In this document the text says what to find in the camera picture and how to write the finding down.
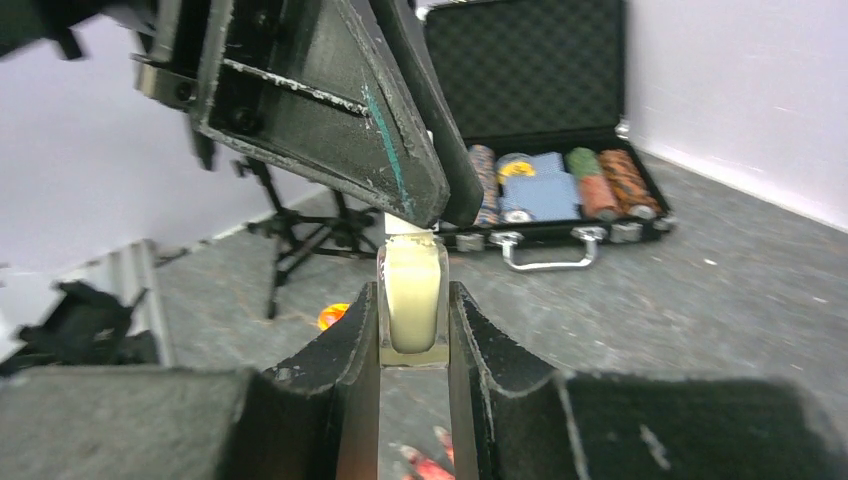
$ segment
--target orange poker chip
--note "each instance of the orange poker chip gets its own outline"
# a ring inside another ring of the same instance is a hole
[[[332,327],[334,323],[341,320],[349,306],[348,303],[336,303],[322,310],[318,315],[318,328],[323,332]]]

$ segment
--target briefcase handle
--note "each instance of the briefcase handle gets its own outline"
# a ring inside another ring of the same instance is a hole
[[[551,270],[583,270],[592,266],[598,259],[598,242],[604,239],[607,231],[601,227],[581,227],[571,231],[571,235],[586,245],[586,254],[576,262],[539,262],[519,264],[515,260],[515,247],[524,239],[518,232],[497,232],[489,241],[501,246],[504,263],[516,272],[547,272]]]

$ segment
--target poker chip case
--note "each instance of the poker chip case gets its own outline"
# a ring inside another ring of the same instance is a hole
[[[497,157],[575,148],[629,154],[656,215],[436,228],[448,248],[500,249],[517,271],[586,268],[599,245],[660,240],[675,217],[628,141],[624,0],[476,0],[418,9],[445,99],[466,143]],[[519,264],[516,249],[583,244],[579,261]]]

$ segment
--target white backdrop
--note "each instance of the white backdrop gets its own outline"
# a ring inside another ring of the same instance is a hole
[[[848,2],[630,3],[635,142],[848,230]]]
[[[134,88],[130,33],[107,18],[80,29],[89,58],[39,44],[0,63],[0,263],[64,271],[141,238],[183,246],[262,215],[252,178],[219,153],[190,153],[181,113]],[[275,171],[288,201],[320,188]]]

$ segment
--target foam lining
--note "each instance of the foam lining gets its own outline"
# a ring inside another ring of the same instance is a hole
[[[427,46],[465,139],[618,124],[622,0],[478,0],[426,17]]]

